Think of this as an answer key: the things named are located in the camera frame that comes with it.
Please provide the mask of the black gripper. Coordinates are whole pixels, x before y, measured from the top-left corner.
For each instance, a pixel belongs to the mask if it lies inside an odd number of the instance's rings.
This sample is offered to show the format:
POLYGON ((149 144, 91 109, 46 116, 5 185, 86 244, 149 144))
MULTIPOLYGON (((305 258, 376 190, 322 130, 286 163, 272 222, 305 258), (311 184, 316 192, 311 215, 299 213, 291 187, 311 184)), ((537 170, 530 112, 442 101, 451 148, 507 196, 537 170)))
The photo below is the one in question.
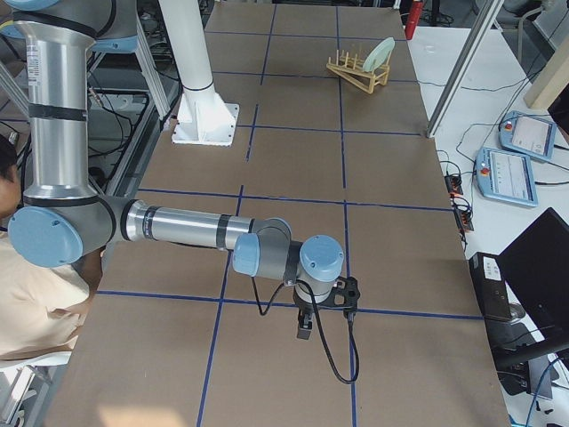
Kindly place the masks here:
POLYGON ((294 286, 293 301, 299 309, 297 338, 308 340, 313 327, 312 315, 316 305, 316 297, 310 284, 298 281, 294 286))

